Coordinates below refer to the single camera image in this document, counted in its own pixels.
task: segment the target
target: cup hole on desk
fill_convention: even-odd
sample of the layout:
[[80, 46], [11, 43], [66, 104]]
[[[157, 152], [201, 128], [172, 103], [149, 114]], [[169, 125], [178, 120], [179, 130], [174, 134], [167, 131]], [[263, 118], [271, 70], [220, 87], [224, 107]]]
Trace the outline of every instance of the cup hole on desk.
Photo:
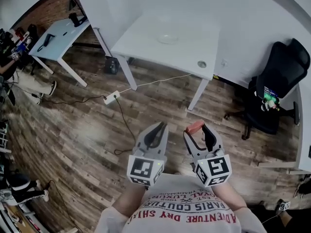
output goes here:
[[200, 60], [200, 61], [198, 61], [198, 66], [200, 68], [206, 68], [206, 63], [204, 61]]

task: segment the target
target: white shoe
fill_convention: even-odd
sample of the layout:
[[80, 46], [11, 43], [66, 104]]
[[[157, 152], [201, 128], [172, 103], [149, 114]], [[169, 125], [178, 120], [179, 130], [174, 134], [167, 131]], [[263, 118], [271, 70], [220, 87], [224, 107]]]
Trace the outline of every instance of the white shoe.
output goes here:
[[55, 89], [56, 89], [56, 85], [57, 85], [57, 83], [56, 83], [56, 81], [54, 80], [53, 81], [53, 83], [52, 83], [52, 91], [50, 92], [50, 96], [53, 94], [53, 92], [55, 91]]
[[42, 198], [44, 199], [45, 202], [49, 201], [49, 191], [48, 190], [44, 190], [44, 195]]
[[40, 180], [36, 180], [35, 182], [37, 183], [37, 188], [38, 188], [39, 190], [42, 190], [42, 186], [41, 186]]

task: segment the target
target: white t-shirt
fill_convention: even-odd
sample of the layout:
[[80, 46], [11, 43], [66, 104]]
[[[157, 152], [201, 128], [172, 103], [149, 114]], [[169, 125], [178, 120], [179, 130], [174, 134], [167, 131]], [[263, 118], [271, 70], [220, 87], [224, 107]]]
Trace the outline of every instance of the white t-shirt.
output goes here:
[[130, 217], [102, 212], [95, 233], [265, 233], [248, 209], [233, 212], [195, 177], [162, 173]]

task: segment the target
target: black and white marker cube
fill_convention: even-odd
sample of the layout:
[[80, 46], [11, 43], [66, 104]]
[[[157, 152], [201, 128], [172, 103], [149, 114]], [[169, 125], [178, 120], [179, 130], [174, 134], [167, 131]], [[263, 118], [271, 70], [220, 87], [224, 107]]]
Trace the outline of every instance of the black and white marker cube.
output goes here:
[[290, 201], [289, 201], [289, 202], [283, 201], [283, 202], [281, 203], [281, 205], [280, 205], [280, 210], [281, 210], [281, 211], [286, 211], [286, 210], [288, 210], [288, 209], [290, 208], [290, 205], [291, 205], [291, 202], [290, 202]]
[[127, 165], [127, 177], [133, 183], [153, 186], [164, 169], [164, 161], [130, 155]]
[[232, 174], [229, 155], [198, 160], [195, 173], [204, 187], [226, 182]]

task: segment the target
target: brick wall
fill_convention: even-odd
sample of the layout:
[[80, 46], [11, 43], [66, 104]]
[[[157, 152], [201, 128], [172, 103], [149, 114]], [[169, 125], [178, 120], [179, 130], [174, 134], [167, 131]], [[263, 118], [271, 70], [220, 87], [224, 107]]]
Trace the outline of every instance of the brick wall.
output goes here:
[[[74, 7], [70, 12], [68, 7], [69, 0], [40, 0], [25, 13], [14, 26], [14, 29], [21, 27], [24, 31], [27, 31], [28, 26], [34, 24], [37, 26], [39, 36], [41, 36], [53, 22], [68, 18], [70, 13], [77, 13], [78, 16], [82, 15], [78, 6]], [[88, 27], [76, 42], [99, 44], [91, 27]]]

